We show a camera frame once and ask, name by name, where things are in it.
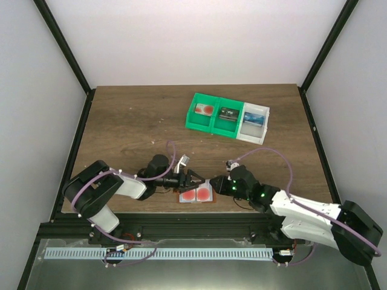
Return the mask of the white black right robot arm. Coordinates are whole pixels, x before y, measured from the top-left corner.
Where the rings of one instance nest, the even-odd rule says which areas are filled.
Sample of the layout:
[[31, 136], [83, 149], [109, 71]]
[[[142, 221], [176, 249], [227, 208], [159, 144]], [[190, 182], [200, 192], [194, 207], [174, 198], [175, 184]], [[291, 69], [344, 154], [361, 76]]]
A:
[[380, 257], [383, 230], [358, 204], [323, 203], [292, 195], [260, 183], [245, 166], [236, 166], [227, 176], [210, 184], [217, 194], [242, 199], [261, 214], [283, 218], [280, 231], [289, 239], [308, 240], [337, 249], [350, 262], [368, 266]]

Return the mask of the brown leather card holder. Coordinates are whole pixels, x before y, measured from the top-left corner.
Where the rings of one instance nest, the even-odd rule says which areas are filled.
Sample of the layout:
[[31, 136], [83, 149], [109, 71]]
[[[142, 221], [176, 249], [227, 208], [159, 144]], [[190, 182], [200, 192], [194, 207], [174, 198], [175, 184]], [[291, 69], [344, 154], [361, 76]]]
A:
[[180, 193], [178, 190], [173, 191], [177, 196], [179, 204], [197, 204], [197, 203], [216, 203], [216, 193], [207, 179], [198, 188]]

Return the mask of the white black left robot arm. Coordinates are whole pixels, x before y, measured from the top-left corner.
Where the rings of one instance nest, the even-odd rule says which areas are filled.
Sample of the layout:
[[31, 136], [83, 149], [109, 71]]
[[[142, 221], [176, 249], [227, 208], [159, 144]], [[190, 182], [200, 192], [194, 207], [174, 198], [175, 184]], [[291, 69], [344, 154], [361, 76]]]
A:
[[108, 207], [114, 195], [143, 201], [159, 187], [185, 193], [204, 184], [206, 180], [202, 176], [191, 169], [184, 170], [188, 161], [189, 158], [184, 155], [174, 165], [167, 156], [154, 155], [147, 167], [132, 176], [120, 173], [98, 160], [67, 181], [62, 194], [80, 217], [110, 234], [120, 225], [118, 217]]

